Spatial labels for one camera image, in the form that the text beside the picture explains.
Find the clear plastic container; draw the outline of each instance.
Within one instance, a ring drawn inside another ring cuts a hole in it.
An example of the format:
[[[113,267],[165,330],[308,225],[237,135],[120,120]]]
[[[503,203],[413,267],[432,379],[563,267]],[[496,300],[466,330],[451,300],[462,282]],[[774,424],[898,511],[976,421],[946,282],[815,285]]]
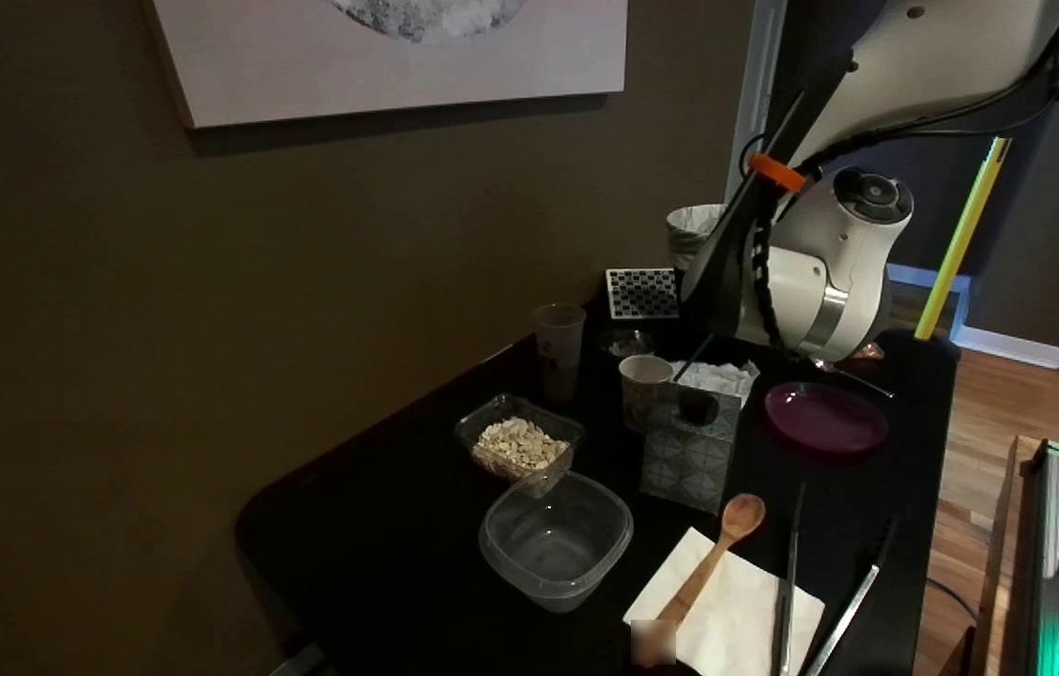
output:
[[[511,417],[522,417],[522,421],[533,421],[545,436],[552,436],[556,443],[563,443],[563,454],[545,466],[545,469],[526,469],[526,473],[514,473],[507,466],[484,466],[477,458],[477,439],[484,436],[488,424],[499,424],[499,421],[511,421]],[[575,458],[575,447],[582,439],[582,424],[578,421],[567,421],[560,413],[548,413],[526,398],[514,398],[514,394],[496,394],[492,402],[484,402],[481,409],[466,413],[458,424],[454,424],[454,436],[462,439],[462,447],[492,473],[507,477],[507,481],[530,481],[537,492],[548,492],[563,473],[571,473],[571,458]]]
[[[631,507],[605,484],[563,473],[548,496],[507,488],[484,515],[488,567],[548,612],[575,612],[635,537]]]

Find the wooden spoon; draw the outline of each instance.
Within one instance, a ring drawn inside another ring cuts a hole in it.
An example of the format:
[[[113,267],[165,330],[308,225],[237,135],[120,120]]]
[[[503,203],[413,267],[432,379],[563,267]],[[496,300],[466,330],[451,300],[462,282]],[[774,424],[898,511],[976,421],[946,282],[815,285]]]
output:
[[[635,646],[638,665],[646,665],[646,668],[657,665],[657,657],[668,650],[672,635],[680,631],[687,608],[695,605],[695,597],[714,578],[721,556],[736,541],[755,533],[762,518],[766,518],[766,503],[751,492],[740,492],[725,503],[717,545],[706,552],[706,560],[687,575],[687,582],[676,590],[676,597],[657,612],[657,620],[638,638],[638,646]]]

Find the framed picture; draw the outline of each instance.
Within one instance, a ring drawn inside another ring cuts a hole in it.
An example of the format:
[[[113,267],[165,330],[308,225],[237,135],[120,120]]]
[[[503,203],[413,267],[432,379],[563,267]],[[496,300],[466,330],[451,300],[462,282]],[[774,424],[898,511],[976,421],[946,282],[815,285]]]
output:
[[[146,0],[192,128],[623,90],[627,0]]]

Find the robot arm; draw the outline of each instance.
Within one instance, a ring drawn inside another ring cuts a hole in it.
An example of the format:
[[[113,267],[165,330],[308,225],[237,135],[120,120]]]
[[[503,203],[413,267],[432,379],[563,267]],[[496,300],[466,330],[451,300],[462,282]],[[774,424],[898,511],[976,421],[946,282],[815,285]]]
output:
[[[1055,86],[1059,0],[886,0],[852,45],[837,90],[804,131],[789,116],[789,150],[774,143],[770,154],[815,177],[856,146],[958,124],[1025,90],[1044,105]],[[740,255],[714,255],[698,282],[710,289],[710,274],[732,274],[740,289],[732,304],[721,297],[721,315],[714,308],[706,327],[732,323],[747,342],[777,342],[815,361],[856,353],[875,327],[886,259],[913,207],[898,177],[864,169],[837,169],[796,195],[747,180],[717,222],[717,244],[732,240]]]

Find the white cup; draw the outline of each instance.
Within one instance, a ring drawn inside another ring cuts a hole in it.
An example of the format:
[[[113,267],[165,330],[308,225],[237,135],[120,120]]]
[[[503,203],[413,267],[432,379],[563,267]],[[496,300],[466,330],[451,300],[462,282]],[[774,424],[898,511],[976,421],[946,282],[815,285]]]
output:
[[[631,353],[616,364],[620,413],[631,432],[646,432],[657,394],[672,383],[672,364],[653,353]]]

